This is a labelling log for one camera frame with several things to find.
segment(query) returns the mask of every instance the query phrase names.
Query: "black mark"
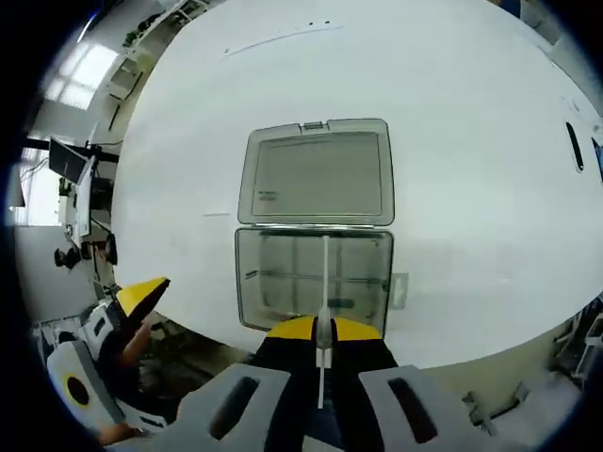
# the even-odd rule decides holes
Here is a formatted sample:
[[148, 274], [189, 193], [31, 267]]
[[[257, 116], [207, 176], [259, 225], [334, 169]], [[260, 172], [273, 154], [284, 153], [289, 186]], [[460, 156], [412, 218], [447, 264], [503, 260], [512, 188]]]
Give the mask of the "black mark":
[[76, 377], [69, 377], [67, 379], [67, 389], [69, 390], [69, 394], [73, 397], [80, 405], [88, 405], [90, 402], [90, 396], [88, 391], [86, 390], [86, 386]]
[[578, 169], [580, 171], [584, 170], [584, 162], [582, 161], [582, 153], [580, 152], [580, 146], [578, 145], [578, 139], [576, 138], [576, 132], [574, 132], [574, 127], [569, 122], [565, 123], [567, 127], [567, 133], [569, 134], [569, 139], [572, 140], [572, 147], [574, 148], [574, 156], [576, 157], [576, 164], [578, 165]]
[[101, 332], [105, 323], [106, 323], [105, 318], [101, 317], [101, 319], [98, 321], [98, 323], [96, 325], [94, 325], [94, 335], [95, 336], [98, 336], [98, 333]]
[[406, 415], [415, 440], [419, 444], [423, 444], [435, 438], [437, 429], [415, 391], [403, 379], [392, 379], [388, 383]]
[[147, 418], [147, 417], [142, 417], [142, 416], [141, 416], [141, 417], [140, 417], [140, 420], [141, 420], [142, 422], [146, 423], [146, 424], [149, 424], [150, 426], [155, 426], [155, 427], [163, 427], [163, 424], [159, 424], [158, 422], [153, 421], [153, 420], [151, 420], [151, 419], [149, 419], [149, 418]]
[[216, 417], [209, 425], [209, 434], [212, 437], [221, 440], [235, 428], [247, 405], [249, 405], [258, 384], [257, 380], [249, 377], [244, 377], [236, 384], [235, 389], [228, 395]]

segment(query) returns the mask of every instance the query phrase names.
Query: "yellow panel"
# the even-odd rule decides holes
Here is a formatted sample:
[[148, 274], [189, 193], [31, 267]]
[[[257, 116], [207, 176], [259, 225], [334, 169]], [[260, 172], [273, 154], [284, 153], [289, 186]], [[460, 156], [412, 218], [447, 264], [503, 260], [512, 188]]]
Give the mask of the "yellow panel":
[[268, 337], [280, 337], [282, 339], [312, 339], [313, 317], [300, 317], [279, 323], [269, 331]]
[[130, 316], [139, 304], [153, 294], [161, 284], [168, 281], [168, 278], [155, 278], [140, 284], [130, 285], [117, 293], [117, 301], [121, 304], [125, 314]]
[[354, 322], [343, 317], [335, 318], [337, 341], [366, 341], [381, 339], [377, 329], [363, 323]]

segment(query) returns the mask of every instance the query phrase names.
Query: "window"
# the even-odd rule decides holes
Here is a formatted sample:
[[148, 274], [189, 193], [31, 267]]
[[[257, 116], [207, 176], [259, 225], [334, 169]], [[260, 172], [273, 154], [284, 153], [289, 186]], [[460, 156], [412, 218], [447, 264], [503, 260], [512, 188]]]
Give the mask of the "window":
[[79, 42], [58, 69], [44, 97], [51, 101], [87, 109], [94, 92], [117, 58], [117, 52], [100, 44]]
[[[62, 142], [73, 144], [65, 138]], [[12, 207], [14, 224], [59, 226], [58, 184], [60, 176], [48, 168], [48, 150], [25, 148], [19, 164], [25, 207]]]

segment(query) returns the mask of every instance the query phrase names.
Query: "black slot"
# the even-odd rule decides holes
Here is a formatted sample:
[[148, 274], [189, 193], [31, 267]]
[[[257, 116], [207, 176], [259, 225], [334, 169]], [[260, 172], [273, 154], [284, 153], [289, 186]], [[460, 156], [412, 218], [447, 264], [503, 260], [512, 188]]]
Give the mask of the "black slot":
[[591, 138], [593, 141], [593, 147], [595, 148], [596, 163], [599, 166], [599, 172], [601, 173], [601, 181], [603, 181], [603, 148], [599, 146], [599, 143]]
[[578, 165], [578, 169], [580, 171], [584, 170], [584, 162], [582, 161], [582, 153], [580, 152], [580, 146], [578, 145], [578, 139], [576, 138], [576, 132], [574, 132], [574, 127], [569, 122], [565, 123], [567, 127], [567, 133], [569, 134], [569, 139], [572, 140], [572, 147], [574, 148], [574, 156], [576, 157], [576, 164]]
[[403, 379], [392, 379], [388, 382], [399, 405], [402, 407], [415, 440], [424, 444], [437, 436], [437, 429], [415, 391]]
[[241, 379], [236, 384], [235, 389], [228, 395], [226, 401], [222, 404], [209, 425], [209, 434], [212, 437], [221, 440], [235, 428], [238, 421], [241, 420], [247, 405], [249, 405], [249, 401], [252, 399], [258, 384], [257, 380], [250, 379], [249, 377]]
[[140, 417], [140, 420], [142, 422], [144, 422], [145, 424], [149, 424], [150, 426], [154, 426], [154, 427], [163, 427], [163, 424], [159, 424], [156, 421], [153, 421], [151, 419], [149, 419], [148, 417]]
[[97, 324], [94, 325], [94, 335], [95, 336], [98, 336], [98, 333], [101, 332], [105, 323], [106, 323], [105, 318], [101, 317], [101, 319], [97, 322]]

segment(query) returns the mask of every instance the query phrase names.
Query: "oval hole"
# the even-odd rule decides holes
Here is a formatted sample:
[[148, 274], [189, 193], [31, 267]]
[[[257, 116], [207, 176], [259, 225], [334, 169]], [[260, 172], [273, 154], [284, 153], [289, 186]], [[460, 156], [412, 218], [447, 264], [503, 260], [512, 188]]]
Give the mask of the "oval hole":
[[574, 148], [574, 156], [576, 157], [576, 167], [578, 171], [584, 170], [584, 161], [582, 160], [582, 153], [580, 152], [580, 146], [578, 145], [578, 139], [576, 138], [576, 132], [574, 132], [574, 127], [569, 122], [565, 123], [565, 127], [567, 127], [567, 133], [569, 134], [569, 139], [572, 140], [572, 147]]

